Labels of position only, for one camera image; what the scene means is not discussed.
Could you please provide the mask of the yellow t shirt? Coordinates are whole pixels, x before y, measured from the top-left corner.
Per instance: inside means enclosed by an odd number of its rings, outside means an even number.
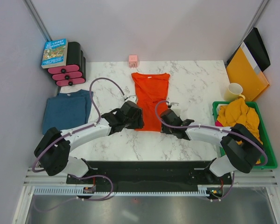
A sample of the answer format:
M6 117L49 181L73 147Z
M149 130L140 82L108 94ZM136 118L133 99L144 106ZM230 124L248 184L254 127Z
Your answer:
M220 106L217 120L226 126L244 125L262 144L259 134L259 116L254 108L248 107L245 100L238 98L228 105Z

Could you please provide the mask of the yellow mug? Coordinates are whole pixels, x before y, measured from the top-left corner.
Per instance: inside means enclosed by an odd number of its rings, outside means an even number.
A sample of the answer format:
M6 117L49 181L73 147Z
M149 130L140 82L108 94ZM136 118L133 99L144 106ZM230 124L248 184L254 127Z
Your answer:
M245 96L243 95L243 87L237 83L230 83L224 94L224 100L234 101L238 98L242 98L245 100Z

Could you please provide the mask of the black white folder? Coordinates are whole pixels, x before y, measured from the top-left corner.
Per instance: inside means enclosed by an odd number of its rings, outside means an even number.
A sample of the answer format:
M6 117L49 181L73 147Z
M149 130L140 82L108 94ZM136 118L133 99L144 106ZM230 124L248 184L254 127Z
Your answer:
M249 49L252 57L257 63L257 67L254 70L256 74L263 72L271 65L268 52L265 48L259 30L256 27L252 28L243 40L243 43Z

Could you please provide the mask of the green plastic bin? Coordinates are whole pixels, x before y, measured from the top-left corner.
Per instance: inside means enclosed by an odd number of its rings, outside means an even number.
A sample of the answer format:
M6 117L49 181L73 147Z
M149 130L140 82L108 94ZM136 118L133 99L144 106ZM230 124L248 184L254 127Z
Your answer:
M212 115L213 115L214 121L216 121L218 118L220 106L228 105L228 104L229 104L229 102L227 102L227 101L214 101L212 103ZM256 165L256 166L254 166L253 170L276 169L278 167L278 164L277 164L276 157L275 157L269 136L267 134L266 127L263 122L259 107L256 102L246 102L246 104L248 107L254 108L256 113L259 116L260 140L263 142L264 152L266 153L266 155L268 157L268 162L266 165L264 165L264 166Z

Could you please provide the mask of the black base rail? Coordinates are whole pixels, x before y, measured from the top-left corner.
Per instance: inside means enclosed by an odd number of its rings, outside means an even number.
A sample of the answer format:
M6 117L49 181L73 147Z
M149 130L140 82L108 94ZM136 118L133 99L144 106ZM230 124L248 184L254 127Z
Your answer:
M90 170L67 184L93 184L102 190L194 190L199 185L229 185L231 174L216 177L209 161L87 161Z

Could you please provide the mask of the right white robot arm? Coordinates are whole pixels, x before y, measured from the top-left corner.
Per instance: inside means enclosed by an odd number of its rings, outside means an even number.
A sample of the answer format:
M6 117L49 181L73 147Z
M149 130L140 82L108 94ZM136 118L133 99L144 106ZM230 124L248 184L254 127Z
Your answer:
M204 172L208 183L214 184L232 171L250 173L263 156L267 161L262 143L242 124L233 127L208 126L194 120L182 120L173 110L167 109L159 117L161 131L178 139L196 140L221 147L225 155L213 159Z

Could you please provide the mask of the black pink drawer organizer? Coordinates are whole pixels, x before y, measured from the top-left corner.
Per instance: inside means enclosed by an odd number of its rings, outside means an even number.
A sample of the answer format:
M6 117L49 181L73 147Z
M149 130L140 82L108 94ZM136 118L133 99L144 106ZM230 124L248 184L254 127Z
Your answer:
M86 58L78 42L69 42L66 65L48 69L57 86L73 86L86 81Z

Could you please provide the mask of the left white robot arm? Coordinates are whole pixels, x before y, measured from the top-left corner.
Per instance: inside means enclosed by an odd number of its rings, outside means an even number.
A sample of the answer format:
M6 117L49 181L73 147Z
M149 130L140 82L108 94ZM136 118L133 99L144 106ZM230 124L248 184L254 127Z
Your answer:
M93 179L93 172L86 161L70 156L70 152L92 140L119 133L123 129L142 129L143 126L142 109L128 100L121 108L103 114L98 122L61 131L50 128L34 154L47 175L67 173L82 183L89 183Z

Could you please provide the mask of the orange t shirt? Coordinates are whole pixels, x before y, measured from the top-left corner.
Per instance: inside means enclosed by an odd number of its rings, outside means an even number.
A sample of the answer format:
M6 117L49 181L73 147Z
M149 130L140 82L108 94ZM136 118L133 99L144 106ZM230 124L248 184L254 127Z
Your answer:
M170 75L163 74L131 74L135 84L135 93L138 98L137 105L142 108L144 127L142 131L160 132L161 122L156 115L167 110L166 103L159 103L166 100Z

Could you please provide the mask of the folded blue t shirt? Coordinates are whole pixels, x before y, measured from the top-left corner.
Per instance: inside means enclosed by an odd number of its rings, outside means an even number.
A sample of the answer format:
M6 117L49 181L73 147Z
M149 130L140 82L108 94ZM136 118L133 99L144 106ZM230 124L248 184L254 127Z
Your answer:
M42 134L50 128L70 129L88 122L91 112L93 92L79 90L71 93L58 93L48 98L42 123Z

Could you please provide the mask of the blue treehouse book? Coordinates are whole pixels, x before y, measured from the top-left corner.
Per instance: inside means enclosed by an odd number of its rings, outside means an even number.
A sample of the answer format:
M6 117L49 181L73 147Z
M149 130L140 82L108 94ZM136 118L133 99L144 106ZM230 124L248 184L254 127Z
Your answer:
M67 50L67 39L46 42L44 45L41 67L43 69L49 69L65 66L67 60Z

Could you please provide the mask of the pink cube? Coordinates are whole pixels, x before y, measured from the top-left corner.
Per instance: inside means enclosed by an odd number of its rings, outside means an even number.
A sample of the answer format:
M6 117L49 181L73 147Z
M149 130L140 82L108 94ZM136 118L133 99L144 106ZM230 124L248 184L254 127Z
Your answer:
M128 64L129 64L129 68L137 68L138 67L138 56L129 55Z

